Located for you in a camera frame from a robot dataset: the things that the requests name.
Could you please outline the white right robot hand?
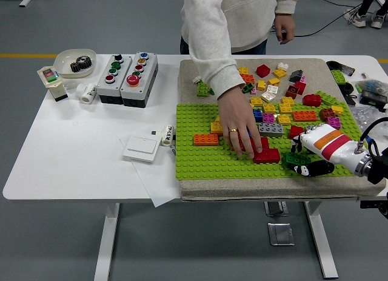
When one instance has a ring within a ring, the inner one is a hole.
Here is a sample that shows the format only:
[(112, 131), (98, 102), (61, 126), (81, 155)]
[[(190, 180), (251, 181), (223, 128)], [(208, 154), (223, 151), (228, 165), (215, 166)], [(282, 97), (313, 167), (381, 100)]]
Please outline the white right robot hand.
[(341, 164), (352, 174), (366, 177), (371, 169), (372, 157), (364, 147), (364, 141), (354, 141), (340, 130), (323, 123), (295, 136), (291, 151), (302, 148), (318, 155), (331, 164)]

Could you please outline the person's right hand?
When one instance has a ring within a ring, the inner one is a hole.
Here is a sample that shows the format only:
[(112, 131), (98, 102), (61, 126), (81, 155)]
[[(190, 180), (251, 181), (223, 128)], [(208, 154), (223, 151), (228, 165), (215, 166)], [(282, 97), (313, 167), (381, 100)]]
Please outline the person's right hand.
[(243, 154), (239, 138), (250, 158), (262, 152), (261, 136), (252, 107), (239, 86), (229, 89), (218, 98), (218, 110), (224, 139), (237, 156)]

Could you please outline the person's left hand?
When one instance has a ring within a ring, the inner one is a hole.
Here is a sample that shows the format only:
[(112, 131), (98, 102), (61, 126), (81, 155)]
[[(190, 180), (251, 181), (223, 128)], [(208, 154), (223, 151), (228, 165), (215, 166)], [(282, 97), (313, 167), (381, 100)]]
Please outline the person's left hand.
[(287, 44), (294, 39), (296, 25), (292, 14), (276, 14), (274, 27), (277, 40), (280, 44)]

